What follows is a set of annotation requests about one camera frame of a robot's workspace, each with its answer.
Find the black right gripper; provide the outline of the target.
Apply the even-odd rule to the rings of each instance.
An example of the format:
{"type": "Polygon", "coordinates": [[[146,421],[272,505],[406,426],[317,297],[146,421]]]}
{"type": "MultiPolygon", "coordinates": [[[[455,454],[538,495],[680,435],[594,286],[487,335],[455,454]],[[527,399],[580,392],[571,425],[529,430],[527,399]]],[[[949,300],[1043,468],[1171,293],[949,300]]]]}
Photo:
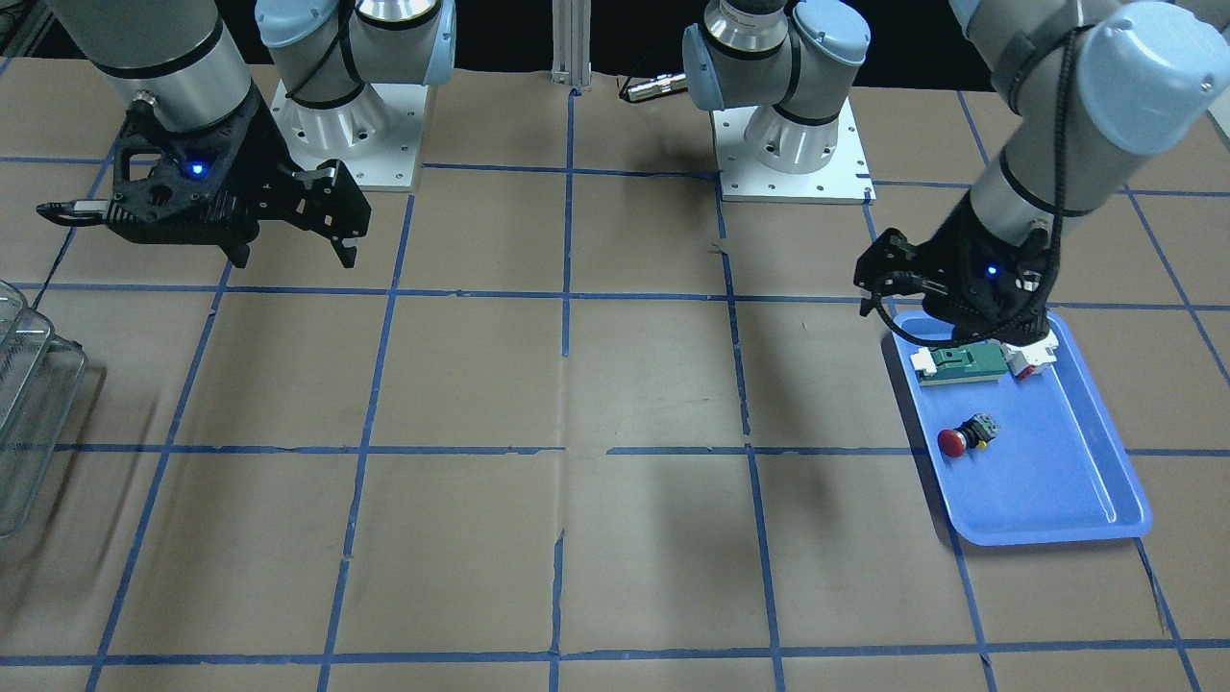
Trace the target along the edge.
{"type": "Polygon", "coordinates": [[[161,101],[141,90],[117,138],[109,231],[140,245],[223,246],[237,270],[263,220],[323,237],[341,264],[357,263],[371,206],[343,161],[303,168],[289,154],[257,87],[203,130],[175,133],[157,120],[161,101]]]}

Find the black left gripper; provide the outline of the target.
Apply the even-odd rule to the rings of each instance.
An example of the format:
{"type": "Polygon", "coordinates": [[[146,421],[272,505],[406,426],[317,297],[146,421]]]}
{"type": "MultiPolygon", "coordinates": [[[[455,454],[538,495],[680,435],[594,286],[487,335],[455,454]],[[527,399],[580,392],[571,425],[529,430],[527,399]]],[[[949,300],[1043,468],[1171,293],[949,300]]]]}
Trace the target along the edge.
{"type": "Polygon", "coordinates": [[[875,312],[893,323],[886,299],[922,294],[922,310],[953,327],[945,345],[1041,340],[1050,332],[1050,220],[1043,214],[1027,222],[1023,245],[990,234],[970,206],[956,206],[922,245],[909,245],[902,231],[889,227],[855,263],[859,315],[875,312]]]}

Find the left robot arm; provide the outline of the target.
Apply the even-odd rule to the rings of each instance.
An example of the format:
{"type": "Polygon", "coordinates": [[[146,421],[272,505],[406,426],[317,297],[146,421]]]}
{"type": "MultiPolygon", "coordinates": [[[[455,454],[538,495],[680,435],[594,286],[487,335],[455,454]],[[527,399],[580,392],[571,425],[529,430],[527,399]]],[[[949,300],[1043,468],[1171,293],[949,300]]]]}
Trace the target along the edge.
{"type": "MultiPolygon", "coordinates": [[[[1228,88],[1225,1],[953,1],[990,82],[1020,118],[937,232],[888,229],[856,262],[859,312],[892,295],[968,342],[1032,345],[1073,224],[1167,152],[1228,88]]],[[[843,1],[711,1],[681,36],[699,109],[752,107],[747,143],[784,175],[827,163],[839,109],[870,50],[843,1]]]]}

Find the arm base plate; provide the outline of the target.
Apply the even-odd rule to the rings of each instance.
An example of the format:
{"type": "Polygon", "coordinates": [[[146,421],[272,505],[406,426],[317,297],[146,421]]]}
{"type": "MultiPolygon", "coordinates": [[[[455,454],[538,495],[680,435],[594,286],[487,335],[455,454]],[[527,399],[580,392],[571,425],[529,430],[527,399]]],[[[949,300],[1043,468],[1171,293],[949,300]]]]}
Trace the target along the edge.
{"type": "Polygon", "coordinates": [[[287,97],[285,84],[278,84],[271,111],[292,159],[303,168],[337,159],[363,191],[411,193],[429,104],[426,85],[374,84],[351,104],[308,109],[287,97]]]}
{"type": "Polygon", "coordinates": [[[835,120],[803,127],[772,106],[710,113],[722,200],[863,205],[873,176],[845,101],[835,120]]]}

